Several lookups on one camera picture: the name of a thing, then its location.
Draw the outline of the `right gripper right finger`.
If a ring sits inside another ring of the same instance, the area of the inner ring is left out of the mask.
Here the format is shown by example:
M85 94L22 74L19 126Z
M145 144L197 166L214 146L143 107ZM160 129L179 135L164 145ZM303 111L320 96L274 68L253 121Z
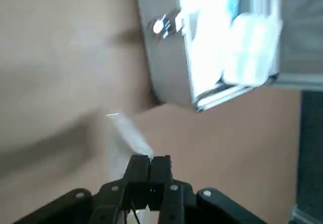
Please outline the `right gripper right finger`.
M158 223L265 223L261 218L215 188L196 193L192 186L173 178L169 155L150 163L149 208L158 211Z

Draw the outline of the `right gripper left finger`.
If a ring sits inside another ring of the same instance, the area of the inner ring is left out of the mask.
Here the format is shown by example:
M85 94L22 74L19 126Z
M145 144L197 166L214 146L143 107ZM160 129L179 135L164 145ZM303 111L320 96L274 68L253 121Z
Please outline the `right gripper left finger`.
M121 179L102 185L95 194L84 188L73 189L17 223L126 223L136 187L146 189L150 158L131 156Z

